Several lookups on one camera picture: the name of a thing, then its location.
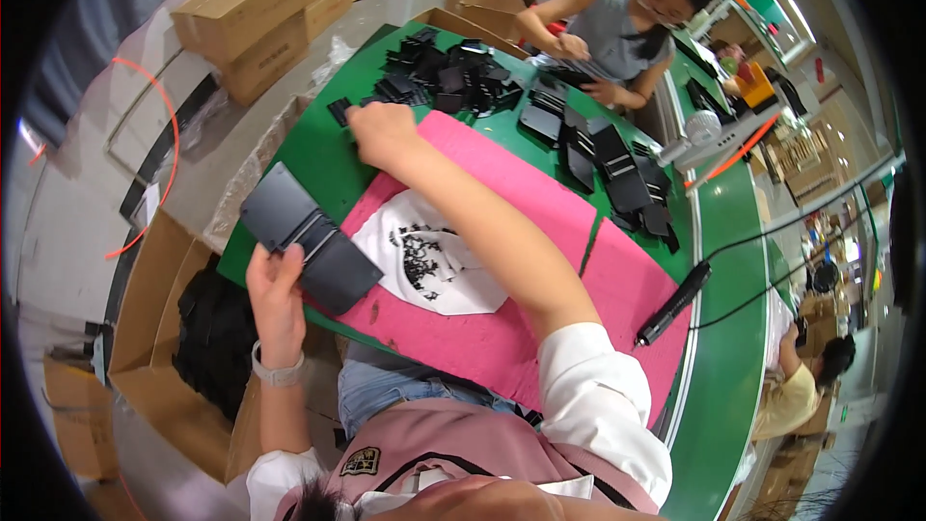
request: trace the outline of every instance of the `embroidered patch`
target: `embroidered patch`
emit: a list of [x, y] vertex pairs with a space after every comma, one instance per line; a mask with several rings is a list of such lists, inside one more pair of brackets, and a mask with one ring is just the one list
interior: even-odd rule
[[380, 450], [376, 447], [360, 449], [344, 461], [341, 477], [345, 475], [376, 475], [380, 469]]

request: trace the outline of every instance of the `watch strap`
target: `watch strap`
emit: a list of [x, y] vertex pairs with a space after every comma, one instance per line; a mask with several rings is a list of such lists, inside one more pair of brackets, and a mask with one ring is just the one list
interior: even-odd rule
[[306, 363], [306, 353], [299, 351], [299, 361], [295, 366], [271, 369], [261, 365], [260, 360], [258, 360], [259, 348], [260, 341], [257, 341], [254, 343], [254, 348], [251, 349], [251, 365], [254, 367], [254, 374], [258, 375], [258, 378], [270, 383], [272, 387], [292, 387], [299, 383], [302, 367]]

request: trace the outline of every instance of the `woman's left hand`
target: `woman's left hand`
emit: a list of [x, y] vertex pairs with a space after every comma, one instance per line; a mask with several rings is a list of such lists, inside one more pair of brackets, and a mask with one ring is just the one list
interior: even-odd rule
[[595, 83], [583, 85], [582, 90], [602, 105], [626, 104], [627, 96], [630, 95], [630, 91], [626, 88], [597, 76], [595, 77]]

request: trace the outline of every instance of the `black cable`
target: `black cable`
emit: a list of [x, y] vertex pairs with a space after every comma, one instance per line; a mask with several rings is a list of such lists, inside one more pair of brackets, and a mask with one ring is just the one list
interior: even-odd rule
[[[864, 215], [864, 214], [867, 214], [867, 213], [870, 212], [871, 210], [872, 210], [872, 206], [866, 207], [864, 210], [862, 210], [861, 212], [859, 212], [858, 214], [856, 214], [856, 216], [855, 216], [854, 218], [852, 218], [851, 220], [849, 220], [849, 222], [848, 222], [845, 226], [841, 226], [840, 229], [839, 229], [839, 233], [835, 234], [835, 235], [832, 236], [832, 237], [828, 237], [828, 238], [826, 239], [826, 241], [829, 243], [829, 242], [831, 242], [831, 241], [833, 241], [833, 240], [836, 240], [836, 239], [839, 239], [840, 237], [842, 237], [843, 234], [845, 233], [845, 231], [847, 230], [847, 228], [851, 227], [853, 224], [856, 223], [856, 221], [858, 221], [859, 217], [861, 217], [861, 216]], [[753, 239], [757, 239], [757, 238], [756, 238], [756, 237], [752, 237], [752, 238], [750, 238], [750, 239], [748, 239], [748, 240], [743, 240], [743, 241], [737, 242], [737, 243], [732, 244], [732, 245], [739, 245], [739, 244], [745, 243], [746, 241], [752, 241]], [[784, 280], [786, 280], [786, 279], [788, 279], [789, 277], [791, 277], [791, 274], [793, 274], [793, 273], [796, 272], [797, 270], [800, 270], [801, 268], [807, 266], [807, 265], [810, 264], [810, 263], [813, 263], [813, 261], [812, 261], [811, 258], [804, 258], [804, 260], [800, 263], [800, 265], [796, 266], [795, 268], [793, 268], [793, 269], [791, 269], [791, 270], [788, 270], [788, 273], [787, 273], [787, 274], [785, 274], [785, 275], [783, 275], [782, 277], [778, 278], [778, 279], [775, 280], [774, 282], [771, 282], [768, 286], [766, 286], [765, 288], [763, 288], [762, 291], [760, 291], [758, 294], [756, 294], [755, 296], [753, 296], [753, 297], [750, 298], [749, 300], [747, 300], [747, 301], [743, 302], [742, 304], [740, 304], [739, 306], [733, 308], [732, 310], [730, 310], [729, 312], [727, 312], [726, 314], [724, 314], [724, 315], [721, 316], [720, 318], [711, 320], [710, 322], [708, 322], [708, 323], [706, 323], [706, 324], [699, 324], [698, 326], [693, 327], [693, 328], [691, 328], [690, 330], [701, 330], [701, 329], [706, 329], [707, 327], [713, 326], [714, 324], [718, 324], [718, 323], [720, 323], [720, 322], [723, 322], [724, 320], [726, 320], [726, 319], [729, 318], [730, 316], [732, 316], [732, 315], [736, 314], [737, 312], [743, 310], [743, 309], [744, 309], [745, 307], [747, 307], [749, 304], [751, 304], [751, 303], [755, 302], [756, 300], [758, 300], [759, 298], [761, 298], [761, 297], [762, 297], [763, 295], [765, 295], [765, 293], [768, 292], [770, 289], [775, 288], [776, 286], [778, 286], [779, 284], [781, 284], [781, 282], [783, 282]]]
[[[881, 169], [881, 168], [884, 167], [888, 162], [890, 162], [893, 158], [894, 158], [893, 155], [887, 155], [887, 156], [881, 161], [881, 164], [878, 165], [878, 166], [876, 167], [875, 170], [877, 171], [877, 169]], [[862, 182], [861, 182], [861, 181], [858, 181], [858, 182], [857, 182], [855, 185], [853, 185], [850, 189], [854, 189], [856, 186], [862, 187]], [[832, 204], [832, 203], [835, 202], [836, 200], [842, 200], [842, 199], [844, 199], [844, 198], [845, 198], [845, 195], [837, 195], [837, 196], [834, 197], [832, 200], [830, 200], [830, 201], [828, 201], [827, 203], [824, 203], [823, 205], [819, 206], [819, 207], [816, 209], [816, 211], [822, 210], [823, 208], [828, 207], [830, 204]], [[747, 244], [747, 243], [749, 243], [750, 241], [756, 241], [757, 239], [760, 239], [760, 238], [762, 238], [762, 237], [770, 236], [771, 234], [777, 234], [778, 232], [780, 232], [780, 231], [781, 231], [782, 229], [784, 229], [785, 227], [793, 226], [793, 225], [796, 224], [797, 222], [801, 221], [802, 219], [805, 218], [806, 215], [807, 215], [807, 214], [798, 215], [797, 217], [795, 217], [795, 218], [794, 218], [793, 220], [791, 220], [790, 222], [788, 222], [788, 223], [786, 223], [786, 224], [781, 224], [781, 226], [778, 226], [778, 227], [776, 227], [775, 229], [767, 229], [767, 230], [765, 230], [765, 231], [763, 231], [763, 232], [759, 232], [759, 233], [756, 234], [755, 236], [747, 237], [746, 239], [740, 239], [740, 240], [738, 240], [738, 241], [735, 241], [734, 243], [730, 243], [730, 244], [727, 244], [727, 245], [725, 245], [725, 246], [721, 246], [720, 248], [713, 250], [713, 251], [710, 253], [710, 255], [709, 255], [707, 258], [703, 259], [702, 261], [710, 261], [714, 256], [716, 256], [717, 254], [721, 253], [722, 251], [726, 251], [727, 249], [733, 249], [733, 248], [735, 248], [735, 247], [737, 247], [737, 246], [742, 246], [743, 244]]]

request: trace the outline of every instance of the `green table surface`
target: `green table surface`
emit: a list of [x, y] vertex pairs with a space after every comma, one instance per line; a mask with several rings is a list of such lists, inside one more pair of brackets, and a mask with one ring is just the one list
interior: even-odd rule
[[[402, 38], [415, 33], [424, 26], [422, 23], [412, 21], [400, 29], [387, 28], [385, 30], [388, 32], [379, 33], [373, 41], [367, 42], [341, 67], [341, 70], [331, 78], [328, 85], [308, 106], [268, 166], [270, 169], [277, 161], [283, 161], [299, 183], [336, 223], [340, 224], [350, 213], [370, 181], [376, 177], [377, 170], [359, 161], [349, 131], [341, 128], [334, 121], [327, 105], [341, 97], [347, 97], [356, 102], [372, 94], [373, 84], [382, 77], [384, 72], [385, 52], [398, 50]], [[437, 36], [437, 47], [445, 50], [457, 44], [461, 39], [462, 37], [458, 35], [442, 30]], [[528, 84], [537, 73], [535, 67], [503, 52], [496, 51], [495, 60], [510, 70], [513, 75], [524, 78]], [[590, 247], [591, 239], [595, 237], [601, 218], [608, 216], [611, 211], [604, 184], [600, 176], [596, 174], [595, 191], [592, 193], [582, 191], [580, 185], [559, 164], [558, 153], [517, 123], [517, 117], [525, 104], [527, 104], [526, 97], [521, 100], [515, 110], [497, 112], [482, 119], [476, 119], [471, 113], [461, 111], [457, 114], [457, 119], [469, 124], [530, 165], [560, 181], [595, 206], [598, 217], [589, 236]], [[608, 116], [627, 143], [636, 140], [646, 146], [655, 145], [653, 139], [642, 133], [640, 129], [572, 87], [570, 87], [568, 104], [586, 117]], [[432, 109], [429, 106], [420, 106], [414, 110], [416, 118], [421, 121]], [[667, 174], [672, 179], [674, 188], [668, 198], [668, 208], [676, 218], [674, 227], [681, 248], [675, 254], [671, 254], [665, 244], [653, 237], [641, 233], [633, 234], [631, 237], [673, 279], [680, 282], [692, 265], [690, 208], [682, 192], [681, 177], [671, 170], [667, 170]], [[254, 237], [244, 226], [236, 225], [218, 264], [218, 271], [243, 285], [245, 270], [255, 243]], [[388, 350], [381, 342], [336, 322], [308, 306], [306, 318], [310, 322], [348, 338], [381, 350]]]
[[[682, 120], [695, 112], [684, 88], [689, 79], [724, 101], [720, 84], [681, 52], [669, 68]], [[702, 255], [758, 233], [760, 222], [748, 165], [736, 162], [698, 191]], [[711, 261], [713, 274], [701, 291], [700, 323], [726, 314], [767, 284], [769, 256], [756, 241], [725, 251]], [[671, 446], [674, 481], [660, 511], [668, 519], [716, 518], [749, 441], [763, 376], [767, 323], [760, 298], [696, 336], [694, 364], [678, 431]], [[678, 402], [679, 385], [670, 398]]]
[[[370, 95], [373, 83], [383, 73], [385, 52], [398, 49], [401, 38], [421, 27], [423, 25], [420, 23], [410, 22], [401, 29], [386, 28], [377, 33], [374, 40], [356, 52], [331, 78], [271, 162], [272, 165], [284, 161], [296, 179], [335, 222], [343, 221], [377, 172], [359, 162], [347, 130], [341, 129], [331, 118], [326, 106], [341, 97], [358, 101]], [[446, 49], [459, 40], [460, 37], [441, 31], [437, 44]], [[496, 52], [495, 58], [515, 75], [530, 78], [535, 73], [529, 65], [503, 53]], [[684, 89], [689, 78], [701, 82], [719, 100], [723, 98], [720, 85], [693, 62], [685, 59], [682, 53], [676, 52], [670, 73], [677, 87], [682, 114], [687, 116], [694, 112]], [[571, 176], [559, 166], [556, 152], [517, 125], [516, 118], [525, 103], [526, 100], [523, 100], [514, 111], [503, 111], [483, 119], [474, 119], [466, 112], [459, 113], [457, 119], [470, 124], [505, 149], [579, 193], [596, 207], [599, 219], [609, 214], [608, 197], [597, 174], [595, 192], [586, 194], [577, 191]], [[647, 134], [579, 91], [571, 89], [569, 105], [586, 117], [602, 114], [608, 116], [628, 143], [638, 140], [645, 145], [654, 145], [653, 139]], [[421, 121], [430, 110], [428, 107], [418, 107], [415, 110], [416, 117]], [[639, 234], [631, 237], [678, 282], [693, 265], [693, 232], [697, 226], [693, 221], [691, 204], [684, 197], [681, 176], [671, 170], [667, 173], [673, 181], [668, 207], [674, 218], [673, 227], [681, 249], [675, 254], [669, 254], [657, 240]], [[699, 191], [699, 209], [704, 254], [756, 233], [759, 226], [758, 209], [747, 165], [737, 163], [704, 184]], [[594, 237], [596, 228], [597, 222], [590, 237]], [[242, 226], [236, 226], [219, 262], [219, 272], [243, 284], [254, 245], [255, 240], [251, 234]], [[725, 314], [765, 287], [767, 257], [762, 244], [754, 242], [731, 249], [713, 260], [712, 278], [702, 290], [702, 322]], [[763, 298], [730, 319], [696, 335], [697, 348], [690, 386], [684, 399], [675, 442], [671, 447], [674, 482], [661, 512], [669, 519], [710, 521], [723, 505], [749, 438], [758, 399], [765, 311]], [[388, 350], [375, 339], [309, 307], [306, 307], [306, 317], [310, 322], [349, 338]], [[677, 400], [678, 386], [671, 393], [671, 401]]]

